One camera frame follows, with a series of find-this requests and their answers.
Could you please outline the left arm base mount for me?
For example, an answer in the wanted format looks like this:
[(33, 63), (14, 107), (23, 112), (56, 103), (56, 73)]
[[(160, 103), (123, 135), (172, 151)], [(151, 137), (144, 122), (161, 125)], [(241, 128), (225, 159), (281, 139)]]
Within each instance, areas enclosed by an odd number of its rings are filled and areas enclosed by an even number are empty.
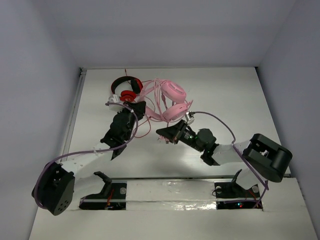
[(89, 194), (80, 199), (81, 210), (126, 210), (126, 182), (113, 182), (113, 180), (101, 171), (94, 175), (102, 179), (104, 185), (99, 193)]

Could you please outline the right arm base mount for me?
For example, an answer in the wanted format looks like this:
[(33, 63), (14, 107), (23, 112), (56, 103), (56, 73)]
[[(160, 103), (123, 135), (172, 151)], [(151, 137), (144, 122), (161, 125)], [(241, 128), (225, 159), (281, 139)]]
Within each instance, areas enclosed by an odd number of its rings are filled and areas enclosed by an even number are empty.
[(245, 189), (239, 184), (239, 175), (242, 170), (238, 170), (229, 182), (216, 182), (211, 195), (217, 199), (218, 210), (236, 209), (263, 209), (261, 194), (258, 184)]

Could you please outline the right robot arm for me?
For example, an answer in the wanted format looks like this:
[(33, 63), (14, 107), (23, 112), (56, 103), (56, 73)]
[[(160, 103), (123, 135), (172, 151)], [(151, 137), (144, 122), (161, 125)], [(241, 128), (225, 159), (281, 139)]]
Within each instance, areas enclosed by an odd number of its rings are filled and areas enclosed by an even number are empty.
[(263, 134), (256, 133), (248, 141), (218, 144), (210, 129), (197, 132), (181, 120), (177, 124), (160, 128), (156, 133), (172, 144), (182, 142), (201, 153), (200, 158), (209, 166), (244, 163), (246, 168), (235, 174), (231, 192), (243, 196), (254, 185), (269, 188), (269, 182), (280, 183), (293, 158), (290, 150)]

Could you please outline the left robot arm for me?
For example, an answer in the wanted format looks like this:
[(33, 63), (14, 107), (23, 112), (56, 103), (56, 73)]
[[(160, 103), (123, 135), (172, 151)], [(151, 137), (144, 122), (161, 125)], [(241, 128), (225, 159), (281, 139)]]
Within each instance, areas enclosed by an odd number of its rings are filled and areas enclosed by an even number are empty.
[(122, 109), (113, 117), (109, 130), (91, 150), (63, 154), (44, 166), (31, 193), (39, 208), (60, 215), (71, 204), (76, 179), (89, 176), (85, 167), (103, 156), (115, 159), (134, 139), (146, 112), (146, 102), (125, 102), (119, 106)]

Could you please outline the pink cat-ear headphones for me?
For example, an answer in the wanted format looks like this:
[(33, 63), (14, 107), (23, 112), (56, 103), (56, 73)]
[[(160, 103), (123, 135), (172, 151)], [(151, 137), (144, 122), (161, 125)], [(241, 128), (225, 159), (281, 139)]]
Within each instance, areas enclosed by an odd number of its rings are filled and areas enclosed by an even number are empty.
[(192, 100), (187, 100), (187, 92), (169, 79), (149, 80), (142, 88), (138, 101), (144, 101), (151, 93), (154, 97), (154, 109), (146, 106), (145, 114), (154, 122), (178, 121), (193, 104)]

